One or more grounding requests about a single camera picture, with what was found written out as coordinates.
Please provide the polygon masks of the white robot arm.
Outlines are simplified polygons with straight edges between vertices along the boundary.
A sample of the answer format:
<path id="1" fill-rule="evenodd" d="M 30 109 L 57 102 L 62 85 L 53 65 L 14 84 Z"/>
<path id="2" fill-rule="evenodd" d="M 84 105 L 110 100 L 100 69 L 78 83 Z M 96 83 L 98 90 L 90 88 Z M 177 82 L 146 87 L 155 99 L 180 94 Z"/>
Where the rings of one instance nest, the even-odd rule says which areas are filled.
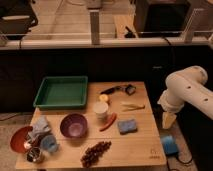
<path id="1" fill-rule="evenodd" d="M 187 67 L 166 77 L 166 89 L 158 100 L 158 104 L 164 110 L 163 129 L 172 126 L 177 118 L 176 114 L 185 103 L 193 105 L 213 120 L 213 91 L 205 87 L 207 80 L 208 74 L 200 66 Z"/>

